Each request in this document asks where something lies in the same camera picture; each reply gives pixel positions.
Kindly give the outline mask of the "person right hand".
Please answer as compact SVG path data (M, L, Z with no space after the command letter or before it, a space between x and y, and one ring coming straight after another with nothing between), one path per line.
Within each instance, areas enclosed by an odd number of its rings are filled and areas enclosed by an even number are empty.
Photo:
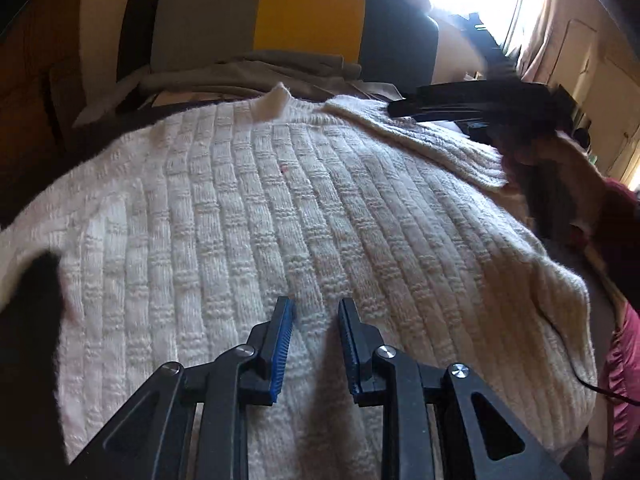
M559 132L528 143L504 134L496 139L496 147L509 182L524 194L539 237L604 263L596 227L608 198L608 182L585 152Z

